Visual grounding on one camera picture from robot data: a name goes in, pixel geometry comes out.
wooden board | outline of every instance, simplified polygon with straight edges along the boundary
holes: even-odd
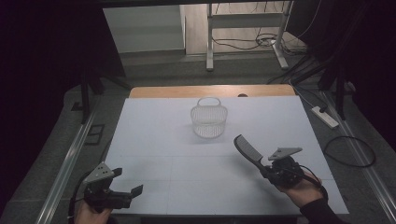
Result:
[[[194,98],[204,96],[236,97],[247,96],[288,96],[295,95],[290,85],[217,85],[217,86],[175,86],[136,87],[130,98]]]

gray floor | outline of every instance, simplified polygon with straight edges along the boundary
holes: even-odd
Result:
[[[166,55],[164,57],[146,55],[145,59],[134,60],[136,55],[122,55],[127,78],[123,81],[134,86],[178,86],[178,85],[214,85],[214,84],[262,84],[270,77],[283,72],[272,53],[260,54],[227,54],[215,57],[215,71],[205,70],[205,57],[185,57]],[[293,65],[299,60],[289,57]],[[318,77],[308,79],[303,85],[315,91]],[[78,156],[75,168],[69,178],[59,205],[55,209],[51,223],[67,223],[68,200],[74,186],[83,173],[91,170],[99,162],[106,145],[111,141],[122,104],[129,91],[103,79],[106,86],[105,94],[93,96],[98,99],[97,114],[93,124],[105,124],[104,135],[99,146],[84,146]],[[318,100],[311,94],[303,93],[310,102]],[[51,136],[43,147],[35,164],[7,204],[0,223],[33,223],[47,198],[52,183],[59,172],[64,157],[80,127],[81,112],[71,111],[74,102],[80,102],[79,87],[70,90],[64,96],[64,110],[54,126]],[[314,128],[317,139],[322,147],[333,137],[340,135],[339,130],[330,130],[315,117],[307,104],[306,113]],[[393,197],[396,196],[396,154],[384,141],[381,135],[365,119],[351,97],[346,96],[346,118],[356,136],[365,140],[375,149],[377,162],[374,168],[384,180]],[[348,144],[338,141],[332,145],[332,153],[347,161],[354,161]],[[375,192],[368,184],[361,169],[349,168],[328,159],[329,166],[337,185],[344,197],[350,215],[343,217],[352,223],[391,223],[384,212]],[[141,217],[119,217],[120,223],[139,223]]]

human hand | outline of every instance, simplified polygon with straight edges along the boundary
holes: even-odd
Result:
[[[309,173],[305,173],[305,175],[316,179]],[[300,208],[317,199],[323,198],[320,189],[305,179],[302,179],[300,183],[290,189],[285,189],[280,186],[276,186],[276,188],[279,189],[279,191],[286,193],[290,197],[291,201]]]
[[[85,201],[79,206],[76,224],[106,224],[112,209],[105,208],[102,213],[97,213]]]

black sleeve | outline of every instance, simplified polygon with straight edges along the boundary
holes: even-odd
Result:
[[[308,218],[310,224],[347,224],[334,213],[325,199],[304,205],[300,212]]]

black cable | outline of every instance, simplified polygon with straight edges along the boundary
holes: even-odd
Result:
[[[353,10],[349,11],[349,13],[343,17],[343,20],[338,22],[339,25],[332,32],[330,32],[329,35],[327,35],[322,41],[320,41],[316,45],[309,46],[309,51],[311,53],[314,53],[318,50],[326,51],[326,49],[321,49],[321,47],[324,46],[324,48],[327,48],[329,46],[332,46],[332,43],[336,43],[339,40],[338,36],[342,35],[345,32],[345,29],[349,25],[350,18],[353,14]]]
[[[261,32],[261,31],[262,31],[262,28],[260,27],[259,32],[258,32],[257,35],[256,35],[256,40],[257,40],[257,38],[259,38],[260,32]]]
[[[259,6],[259,2],[256,3],[256,7],[250,13],[253,13],[254,11],[256,11],[258,6]]]
[[[291,173],[291,174],[293,174],[293,175],[297,175],[297,176],[299,176],[300,178],[305,179],[305,180],[311,182],[311,183],[312,183],[313,185],[315,185],[318,189],[320,189],[320,191],[321,191],[322,194],[323,194],[323,198],[324,198],[326,201],[329,201],[329,194],[328,194],[327,190],[323,187],[323,185],[320,183],[320,181],[318,180],[318,178],[315,176],[315,174],[314,174],[311,170],[307,169],[307,170],[311,173],[311,175],[313,175],[313,176],[315,177],[315,179],[312,178],[312,177],[310,177],[310,176],[307,176],[307,175],[301,175],[301,174],[299,174],[299,173],[297,173],[297,172],[294,172],[294,171],[292,171],[292,170],[289,170],[289,169],[284,169],[284,168],[282,168],[282,170],[284,170],[284,171],[286,171],[286,172],[289,172],[289,173]]]
[[[286,42],[285,42],[285,40],[284,40],[283,38],[282,38],[282,40],[281,40],[280,47],[282,47],[283,52],[286,53],[286,54],[289,55],[289,56],[306,55],[306,54],[307,54],[307,52],[306,52],[306,51],[303,51],[303,50],[299,50],[299,49],[289,49],[289,48],[286,46]]]
[[[317,10],[315,12],[315,15],[312,18],[311,22],[309,23],[308,27],[306,27],[306,29],[301,34],[295,36],[294,39],[299,39],[301,36],[305,35],[305,33],[311,28],[312,24],[314,23],[314,21],[316,20],[317,15],[318,15],[318,11],[319,11],[321,2],[322,2],[322,0],[319,0],[318,7],[317,7]]]
[[[276,2],[274,2],[274,10],[275,10],[275,12],[277,12],[277,9],[276,9]]]
[[[291,80],[296,74],[298,74],[299,72],[304,71],[307,67],[311,66],[314,62],[315,62],[315,60],[312,60],[312,62],[309,63],[309,64],[308,64],[307,66],[305,66],[304,68],[302,68],[302,69],[300,69],[300,70],[298,70],[298,71],[295,71],[295,72],[293,72],[292,74],[290,74],[290,77],[289,77],[288,80]],[[281,84],[285,84],[286,82],[287,82],[287,81],[286,81],[286,77],[283,77],[283,79],[282,79],[282,81],[281,81],[280,83],[281,83]]]
[[[267,85],[271,84],[273,81],[280,79],[282,77],[286,77],[288,76],[291,72],[293,72],[295,69],[297,69],[298,67],[300,67],[302,64],[304,64],[306,61],[308,61],[311,58],[310,55],[305,55],[302,59],[300,59],[299,62],[297,62],[297,64],[295,64],[291,69],[289,69],[288,71],[286,71],[284,74],[278,76],[278,77],[272,77],[270,79],[268,79],[267,81]]]
[[[216,7],[216,12],[215,12],[215,14],[218,14],[219,6],[220,6],[220,3],[218,3],[218,7]]]
[[[261,35],[271,35],[272,37],[265,37],[265,38],[258,39],[258,37],[261,36]],[[261,40],[261,41],[268,40],[268,39],[271,39],[271,40],[272,40],[272,39],[275,39],[275,36],[276,36],[276,35],[274,35],[274,34],[258,34],[258,35],[256,36],[256,39],[255,39],[255,40],[246,40],[246,39],[215,39],[215,38],[213,38],[213,37],[212,37],[212,39],[213,39],[213,41],[214,41],[216,44],[218,44],[218,45],[228,46],[228,47],[231,47],[231,48],[234,48],[234,49],[249,50],[249,49],[256,49],[256,48],[258,48],[258,47],[261,47],[262,44],[260,43],[260,40]],[[233,41],[246,41],[246,42],[253,42],[253,41],[255,41],[255,42],[257,43],[257,46],[252,47],[252,48],[242,49],[242,48],[238,48],[237,46],[234,46],[234,45],[219,43],[219,41],[227,41],[227,40],[233,40]]]
[[[252,48],[242,49],[242,48],[238,48],[238,47],[236,47],[236,46],[234,46],[234,45],[222,44],[222,43],[219,43],[216,39],[214,39],[214,38],[212,38],[212,39],[213,39],[213,41],[214,41],[216,44],[218,44],[218,45],[228,46],[228,47],[231,47],[231,48],[234,48],[234,49],[249,50],[249,49],[256,49],[256,48],[258,48],[258,47],[260,46],[260,45],[257,45],[257,46],[252,47]]]
[[[328,147],[329,147],[330,143],[332,143],[332,142],[335,141],[335,140],[341,139],[341,138],[349,138],[349,139],[353,139],[353,140],[356,140],[356,141],[358,141],[358,142],[363,143],[365,146],[367,146],[367,147],[370,149],[370,152],[372,153],[372,156],[373,156],[372,160],[371,160],[368,164],[364,164],[364,165],[355,165],[355,164],[347,163],[347,162],[345,162],[345,161],[340,161],[340,160],[336,159],[334,156],[332,156],[331,154],[329,154],[329,153],[327,152],[327,150],[328,150]],[[374,152],[374,150],[373,150],[372,147],[370,147],[366,142],[364,142],[363,140],[361,140],[361,139],[359,139],[359,138],[357,138],[357,137],[354,137],[354,136],[347,136],[347,135],[337,136],[337,137],[334,137],[332,140],[330,140],[330,141],[326,144],[326,146],[323,148],[323,154],[326,155],[326,156],[328,156],[329,158],[333,159],[334,161],[337,161],[337,162],[339,162],[339,163],[341,163],[341,164],[343,164],[343,165],[345,165],[345,166],[357,167],[357,168],[367,168],[367,167],[370,167],[370,166],[372,166],[372,165],[375,163],[375,161],[376,161],[376,155],[375,155],[375,152]]]
[[[75,218],[75,205],[76,205],[76,197],[78,194],[78,189],[81,186],[82,181],[84,181],[84,179],[91,173],[92,171],[89,171],[87,173],[85,173],[78,181],[78,183],[75,186],[74,192],[73,192],[73,196],[70,198],[70,202],[69,202],[69,211],[68,211],[68,216],[67,216],[67,220],[69,224],[74,224],[74,218]]]

